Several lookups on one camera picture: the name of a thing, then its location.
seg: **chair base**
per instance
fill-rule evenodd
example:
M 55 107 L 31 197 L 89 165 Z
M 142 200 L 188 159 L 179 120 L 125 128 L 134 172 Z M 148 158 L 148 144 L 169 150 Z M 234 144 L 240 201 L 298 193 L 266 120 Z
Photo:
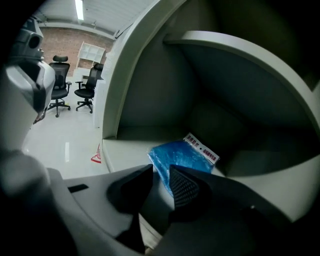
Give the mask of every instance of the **chair base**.
M 88 98 L 85 98 L 84 101 L 78 101 L 77 104 L 81 104 L 80 106 L 78 106 L 75 111 L 78 111 L 78 108 L 82 108 L 83 106 L 88 106 L 90 109 L 90 114 L 92 114 L 92 101 L 90 101 Z
M 65 107 L 65 108 L 68 108 L 68 110 L 71 110 L 71 107 L 66 105 L 65 101 L 63 99 L 60 99 L 60 100 L 62 100 L 62 101 L 58 102 L 58 100 L 56 99 L 55 103 L 50 103 L 49 107 L 47 109 L 47 110 L 50 110 L 50 109 L 56 108 L 56 115 L 55 115 L 56 118 L 59 117 L 58 107 Z

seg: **chair armrest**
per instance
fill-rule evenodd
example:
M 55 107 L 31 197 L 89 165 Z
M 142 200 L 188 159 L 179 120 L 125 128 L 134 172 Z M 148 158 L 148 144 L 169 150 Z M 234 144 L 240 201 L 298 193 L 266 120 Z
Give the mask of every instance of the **chair armrest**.
M 68 94 L 69 94 L 69 89 L 70 89 L 70 85 L 72 84 L 72 82 L 66 82 L 66 85 L 68 85 Z
M 83 83 L 83 81 L 78 81 L 78 82 L 75 82 L 76 84 L 79 85 L 79 90 L 81 89 L 81 83 Z

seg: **plastic package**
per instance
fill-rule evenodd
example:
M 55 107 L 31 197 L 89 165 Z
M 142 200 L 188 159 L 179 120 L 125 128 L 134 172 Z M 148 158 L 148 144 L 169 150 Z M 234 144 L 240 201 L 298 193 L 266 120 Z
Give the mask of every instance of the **plastic package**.
M 170 165 L 188 167 L 210 174 L 219 160 L 218 155 L 201 144 L 191 133 L 183 140 L 152 148 L 148 156 L 171 196 L 173 194 L 169 186 Z

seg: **white bookshelf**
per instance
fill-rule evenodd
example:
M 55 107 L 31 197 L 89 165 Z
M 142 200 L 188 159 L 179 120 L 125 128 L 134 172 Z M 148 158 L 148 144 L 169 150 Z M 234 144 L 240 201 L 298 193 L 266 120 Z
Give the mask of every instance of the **white bookshelf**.
M 92 66 L 94 63 L 100 63 L 104 53 L 104 48 L 83 42 L 79 50 L 78 63 L 76 67 L 78 68 L 80 59 L 92 61 Z

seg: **white label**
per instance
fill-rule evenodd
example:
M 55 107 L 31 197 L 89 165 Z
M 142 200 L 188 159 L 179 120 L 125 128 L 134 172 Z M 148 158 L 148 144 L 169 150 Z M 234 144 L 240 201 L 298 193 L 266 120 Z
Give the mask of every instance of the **white label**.
M 184 141 L 188 142 L 195 150 L 208 159 L 214 165 L 219 160 L 219 156 L 214 153 L 210 148 L 203 145 L 195 136 L 190 132 L 184 137 Z

